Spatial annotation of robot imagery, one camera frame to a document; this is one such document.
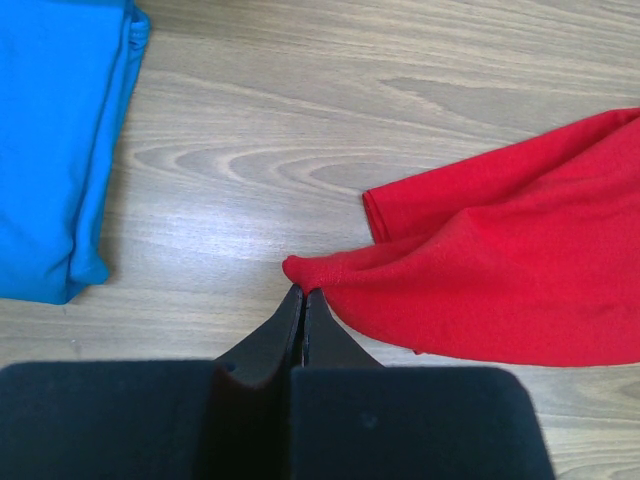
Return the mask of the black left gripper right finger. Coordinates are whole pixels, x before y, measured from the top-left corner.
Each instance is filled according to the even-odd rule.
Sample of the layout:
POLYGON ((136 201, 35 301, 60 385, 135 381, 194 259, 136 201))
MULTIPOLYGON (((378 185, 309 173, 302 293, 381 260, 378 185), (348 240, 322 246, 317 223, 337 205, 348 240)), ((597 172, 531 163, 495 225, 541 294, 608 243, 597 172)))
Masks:
POLYGON ((306 300, 291 373, 293 479, 550 479, 530 396, 495 367, 385 367, 306 300))

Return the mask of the red t shirt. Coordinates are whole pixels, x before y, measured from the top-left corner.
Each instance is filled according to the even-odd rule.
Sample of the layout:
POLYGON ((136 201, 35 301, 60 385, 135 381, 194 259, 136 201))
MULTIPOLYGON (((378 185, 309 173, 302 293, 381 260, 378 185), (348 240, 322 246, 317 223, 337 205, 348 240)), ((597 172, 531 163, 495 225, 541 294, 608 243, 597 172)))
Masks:
POLYGON ((283 264, 351 328, 478 361, 638 361, 637 109, 368 190, 362 201, 371 246, 283 264))

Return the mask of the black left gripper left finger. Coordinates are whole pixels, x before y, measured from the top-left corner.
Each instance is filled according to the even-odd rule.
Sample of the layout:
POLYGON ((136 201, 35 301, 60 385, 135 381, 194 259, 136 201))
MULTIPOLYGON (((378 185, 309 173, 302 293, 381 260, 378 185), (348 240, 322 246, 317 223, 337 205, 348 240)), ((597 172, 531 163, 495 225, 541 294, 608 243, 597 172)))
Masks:
POLYGON ((281 391, 303 310, 276 312, 216 360, 23 362, 1 370, 4 479, 200 479, 226 388, 281 391))

